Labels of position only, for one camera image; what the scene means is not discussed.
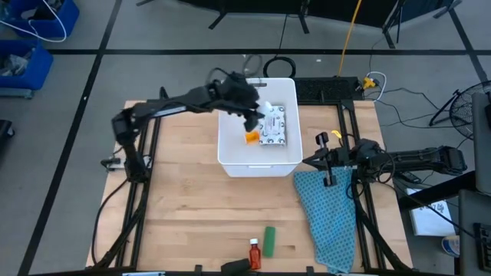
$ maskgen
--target wooden table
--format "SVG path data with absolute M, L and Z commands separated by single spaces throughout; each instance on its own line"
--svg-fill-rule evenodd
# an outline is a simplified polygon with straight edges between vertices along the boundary
M 355 102 L 355 112 L 361 137 L 383 145 L 374 104 Z M 329 133 L 330 148 L 340 146 L 331 134 L 331 130 L 339 130 L 335 107 L 300 106 L 299 113 L 304 157 L 318 148 L 315 135 L 322 131 Z M 349 132 L 348 113 L 345 118 Z M 261 241 L 265 227 L 274 226 L 275 256 L 262 259 L 262 271 L 305 271 L 306 266 L 313 266 L 317 272 L 327 271 L 315 262 L 308 222 L 292 174 L 285 178 L 229 178 L 217 161 L 217 135 L 217 112 L 181 113 L 162 119 L 138 269 L 192 271 L 195 265 L 202 265 L 204 271 L 219 271 L 228 261 L 247 258 L 249 239 Z M 301 164 L 296 170 L 312 168 Z M 125 177 L 122 170 L 109 173 L 104 198 Z M 120 234 L 129 187 L 123 187 L 102 212 L 97 259 Z M 412 266 L 394 190 L 377 183 L 371 188 L 382 236 L 399 258 Z M 376 268 L 373 239 L 368 232 L 366 236 L 371 266 Z M 126 265 L 132 242 L 130 237 Z M 352 271 L 363 271 L 358 244 Z

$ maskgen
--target blue towel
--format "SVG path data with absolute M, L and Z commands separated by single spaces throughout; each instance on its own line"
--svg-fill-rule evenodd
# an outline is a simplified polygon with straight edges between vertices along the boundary
M 354 259 L 354 202 L 346 196 L 351 168 L 336 167 L 337 185 L 325 187 L 325 172 L 295 173 L 295 188 L 307 215 L 315 260 L 329 273 L 349 273 Z

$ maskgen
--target black keyboard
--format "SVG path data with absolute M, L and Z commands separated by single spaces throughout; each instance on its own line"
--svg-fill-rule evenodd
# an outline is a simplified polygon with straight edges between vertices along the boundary
M 491 272 L 491 226 L 474 223 L 479 268 Z
M 356 77 L 295 78 L 299 104 L 326 104 L 336 100 L 363 100 Z

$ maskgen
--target green block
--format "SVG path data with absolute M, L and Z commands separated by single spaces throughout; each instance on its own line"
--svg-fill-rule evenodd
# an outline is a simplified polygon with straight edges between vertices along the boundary
M 262 245 L 262 255 L 267 258 L 272 258 L 275 254 L 275 236 L 276 228 L 268 226 L 264 231 L 264 243 Z

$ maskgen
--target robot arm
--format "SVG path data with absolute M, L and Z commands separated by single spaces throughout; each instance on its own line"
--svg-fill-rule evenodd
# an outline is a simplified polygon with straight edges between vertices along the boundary
M 318 170 L 326 171 L 325 185 L 335 185 L 331 168 L 335 166 L 356 166 L 362 182 L 375 182 L 382 173 L 413 172 L 433 170 L 442 174 L 458 176 L 467 165 L 460 150 L 450 146 L 388 153 L 377 142 L 360 139 L 353 149 L 344 147 L 328 149 L 328 134 L 320 133 L 315 137 L 320 149 L 303 163 Z
M 137 103 L 122 110 L 111 123 L 116 141 L 126 154 L 124 168 L 128 180 L 144 182 L 148 179 L 143 157 L 134 145 L 141 128 L 148 120 L 184 111 L 204 113 L 222 110 L 244 116 L 244 127 L 249 132 L 255 128 L 258 119 L 264 117 L 256 110 L 259 107 L 256 103 L 258 99 L 257 90 L 247 84 L 245 77 L 233 72 L 223 82 L 215 80 L 205 86 L 193 88 L 182 96 Z

